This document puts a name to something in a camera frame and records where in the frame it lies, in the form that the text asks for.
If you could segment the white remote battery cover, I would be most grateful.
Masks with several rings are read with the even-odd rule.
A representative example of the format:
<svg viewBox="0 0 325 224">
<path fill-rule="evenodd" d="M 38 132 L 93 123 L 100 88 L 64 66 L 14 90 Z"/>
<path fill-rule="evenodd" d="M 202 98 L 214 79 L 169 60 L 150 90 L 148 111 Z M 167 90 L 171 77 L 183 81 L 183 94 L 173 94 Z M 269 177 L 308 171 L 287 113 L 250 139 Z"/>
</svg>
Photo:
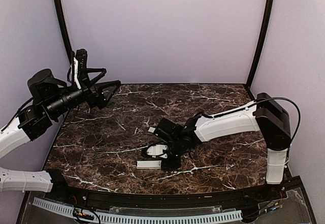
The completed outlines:
<svg viewBox="0 0 325 224">
<path fill-rule="evenodd" d="M 148 129 L 148 131 L 149 131 L 150 133 L 154 133 L 155 128 L 154 128 L 154 127 L 150 127 L 150 128 Z"/>
</svg>

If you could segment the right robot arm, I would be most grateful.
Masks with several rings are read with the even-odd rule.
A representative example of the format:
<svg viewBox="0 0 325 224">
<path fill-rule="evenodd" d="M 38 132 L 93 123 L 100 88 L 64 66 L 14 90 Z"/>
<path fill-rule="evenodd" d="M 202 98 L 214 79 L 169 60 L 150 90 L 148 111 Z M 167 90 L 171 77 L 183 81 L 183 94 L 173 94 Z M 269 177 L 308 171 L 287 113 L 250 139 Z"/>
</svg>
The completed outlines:
<svg viewBox="0 0 325 224">
<path fill-rule="evenodd" d="M 149 157 L 160 157 L 164 170 L 180 167 L 180 158 L 197 145 L 223 136 L 243 132 L 261 132 L 267 146 L 266 184 L 259 196 L 271 200 L 279 192 L 289 149 L 296 136 L 290 128 L 289 113 L 278 104 L 279 97 L 260 93 L 243 106 L 221 113 L 207 115 L 199 112 L 179 125 L 163 118 L 153 134 L 162 140 L 146 149 Z"/>
</svg>

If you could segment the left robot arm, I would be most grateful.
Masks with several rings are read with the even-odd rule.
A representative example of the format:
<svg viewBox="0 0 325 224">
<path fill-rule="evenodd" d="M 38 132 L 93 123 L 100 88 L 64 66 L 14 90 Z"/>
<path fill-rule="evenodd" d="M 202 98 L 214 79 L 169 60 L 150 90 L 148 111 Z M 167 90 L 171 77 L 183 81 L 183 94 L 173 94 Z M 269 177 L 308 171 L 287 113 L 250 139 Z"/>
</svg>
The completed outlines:
<svg viewBox="0 0 325 224">
<path fill-rule="evenodd" d="M 1 157 L 42 136 L 60 116 L 82 103 L 87 103 L 90 108 L 106 107 L 113 92 L 104 94 L 104 89 L 112 87 L 117 90 L 121 82 L 100 83 L 105 73 L 106 69 L 85 68 L 77 73 L 70 86 L 56 79 L 50 69 L 33 75 L 27 82 L 32 97 L 1 129 Z M 72 197 L 72 191 L 59 170 L 28 172 L 1 168 L 1 191 L 52 192 L 61 202 Z"/>
</svg>

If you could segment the white remote control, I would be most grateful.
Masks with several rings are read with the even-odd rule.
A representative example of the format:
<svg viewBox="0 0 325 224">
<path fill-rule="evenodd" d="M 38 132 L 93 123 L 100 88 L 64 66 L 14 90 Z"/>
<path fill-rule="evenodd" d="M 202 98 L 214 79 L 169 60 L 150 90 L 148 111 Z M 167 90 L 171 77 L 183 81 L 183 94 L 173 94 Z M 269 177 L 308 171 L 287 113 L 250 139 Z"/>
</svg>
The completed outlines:
<svg viewBox="0 0 325 224">
<path fill-rule="evenodd" d="M 138 170 L 161 169 L 161 161 L 137 161 Z"/>
</svg>

